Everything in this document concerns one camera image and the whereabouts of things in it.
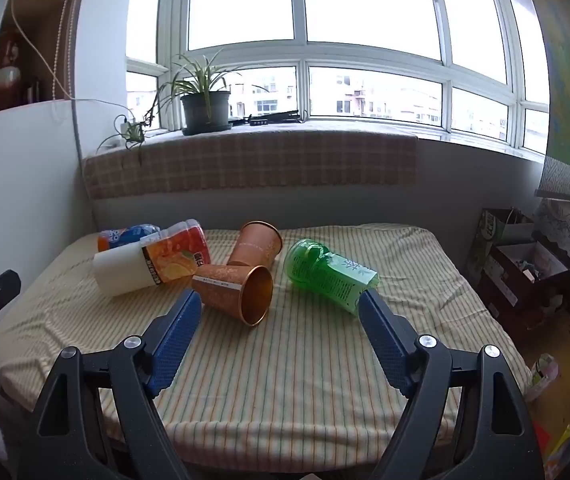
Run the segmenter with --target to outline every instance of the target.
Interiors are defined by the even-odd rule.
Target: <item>green plastic bottle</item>
[[[297,241],[285,258],[285,272],[295,285],[318,292],[348,312],[358,314],[358,298],[378,284],[378,273],[315,240]]]

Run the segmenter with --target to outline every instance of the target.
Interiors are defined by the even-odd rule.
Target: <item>black plant pot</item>
[[[229,130],[229,96],[231,92],[217,91],[209,93],[210,114],[207,114],[205,94],[187,94],[180,98],[185,111],[187,127],[184,135],[204,134],[206,132],[222,132]]]

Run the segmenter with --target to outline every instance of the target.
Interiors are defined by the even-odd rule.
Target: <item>brown paper cup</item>
[[[269,269],[282,248],[283,239],[273,225],[249,222],[241,227],[227,265],[265,266]]]
[[[191,279],[191,288],[204,304],[254,326],[270,307],[273,281],[263,266],[202,265]]]

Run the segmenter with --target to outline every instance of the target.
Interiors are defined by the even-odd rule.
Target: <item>gold cup rim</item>
[[[285,245],[283,242],[283,237],[278,232],[278,229],[276,229],[272,224],[268,224],[267,222],[263,222],[262,220],[252,220],[251,222],[247,222],[246,224],[243,224],[241,227],[241,231],[243,229],[245,229],[249,224],[262,224],[262,225],[266,225],[267,227],[271,227],[276,232],[276,234],[278,235],[278,239],[280,240],[280,249],[278,250],[278,252],[283,250],[283,247]]]
[[[270,302],[267,304],[267,307],[265,307],[265,309],[263,310],[263,312],[262,312],[261,316],[258,318],[258,320],[257,320],[256,322],[254,322],[254,323],[249,323],[249,322],[245,319],[245,316],[244,316],[243,313],[242,313],[242,297],[243,297],[243,295],[244,295],[245,285],[247,285],[247,283],[249,282],[250,276],[251,276],[254,272],[256,272],[257,270],[259,270],[259,269],[265,269],[265,271],[267,272],[267,274],[268,274],[269,277],[270,277],[270,284],[271,284]],[[272,276],[271,276],[270,270],[269,270],[267,267],[263,266],[263,265],[257,265],[257,266],[255,266],[254,268],[252,268],[252,270],[250,270],[250,271],[247,273],[247,276],[245,276],[245,279],[243,280],[242,286],[241,286],[241,293],[238,295],[238,313],[239,313],[239,319],[240,319],[243,323],[245,323],[245,325],[247,325],[247,326],[256,326],[256,325],[258,325],[258,323],[260,323],[260,322],[264,319],[264,317],[267,315],[267,311],[270,309],[271,298],[273,297],[273,291],[274,291],[274,281],[273,281],[273,278],[272,278]]]

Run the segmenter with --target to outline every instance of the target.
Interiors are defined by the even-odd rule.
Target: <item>metal screw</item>
[[[498,350],[498,347],[495,347],[494,345],[487,345],[485,347],[485,353],[489,357],[498,357],[500,355],[500,350]]]
[[[436,338],[431,335],[421,335],[420,339],[418,339],[418,342],[425,348],[434,348],[434,346],[436,346],[438,343],[436,341]]]
[[[137,348],[140,346],[140,338],[137,335],[132,335],[129,336],[127,339],[125,339],[125,348]]]
[[[63,348],[60,351],[60,357],[63,359],[69,359],[76,355],[76,347],[75,346],[68,346],[67,348]]]

